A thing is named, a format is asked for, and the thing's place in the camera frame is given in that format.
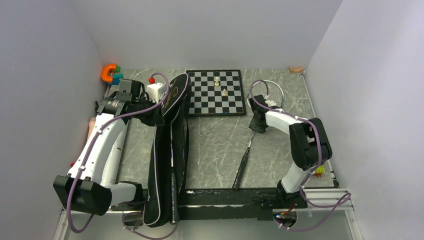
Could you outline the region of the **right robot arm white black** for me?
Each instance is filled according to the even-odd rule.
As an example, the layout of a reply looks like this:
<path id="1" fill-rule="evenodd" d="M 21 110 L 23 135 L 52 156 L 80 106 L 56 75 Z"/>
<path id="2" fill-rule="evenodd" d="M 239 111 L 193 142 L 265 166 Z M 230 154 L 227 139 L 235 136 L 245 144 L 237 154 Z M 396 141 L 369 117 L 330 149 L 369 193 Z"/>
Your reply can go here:
<path id="1" fill-rule="evenodd" d="M 295 196 L 315 171 L 333 156 L 332 147 L 321 119 L 295 116 L 281 108 L 270 107 L 263 95 L 249 100 L 253 118 L 249 128 L 263 134 L 267 128 L 275 128 L 289 136 L 293 163 L 287 174 L 279 180 L 275 200 L 282 207 L 289 207 Z"/>

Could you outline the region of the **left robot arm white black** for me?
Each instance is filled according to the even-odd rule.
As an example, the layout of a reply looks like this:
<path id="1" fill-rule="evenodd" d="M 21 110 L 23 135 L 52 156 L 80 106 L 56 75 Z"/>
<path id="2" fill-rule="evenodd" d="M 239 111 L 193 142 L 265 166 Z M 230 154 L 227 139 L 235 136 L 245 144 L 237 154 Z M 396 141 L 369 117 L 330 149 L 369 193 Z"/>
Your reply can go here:
<path id="1" fill-rule="evenodd" d="M 102 216 L 111 206 L 125 204 L 131 210 L 144 203 L 142 185 L 122 181 L 105 183 L 104 170 L 119 135 L 131 118 L 148 126 L 163 123 L 162 106 L 169 94 L 168 83 L 144 85 L 122 79 L 119 89 L 98 105 L 95 126 L 80 156 L 65 176 L 56 176 L 53 188 L 67 212 Z"/>

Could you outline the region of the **black racket bag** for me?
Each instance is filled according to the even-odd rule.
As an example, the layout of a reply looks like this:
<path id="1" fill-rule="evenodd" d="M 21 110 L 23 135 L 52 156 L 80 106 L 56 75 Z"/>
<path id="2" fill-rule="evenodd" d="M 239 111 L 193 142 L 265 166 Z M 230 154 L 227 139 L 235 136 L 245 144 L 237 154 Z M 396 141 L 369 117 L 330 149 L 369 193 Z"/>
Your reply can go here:
<path id="1" fill-rule="evenodd" d="M 190 100 L 190 91 L 189 75 L 179 74 L 171 80 L 168 96 L 161 106 L 165 125 L 157 126 L 153 135 L 147 178 L 147 199 L 143 214 L 143 222 L 150 228 L 170 223 L 172 214 L 170 125 L 176 114 L 178 116 L 172 130 L 178 207 L 180 196 L 185 191 L 190 147 L 186 106 Z"/>

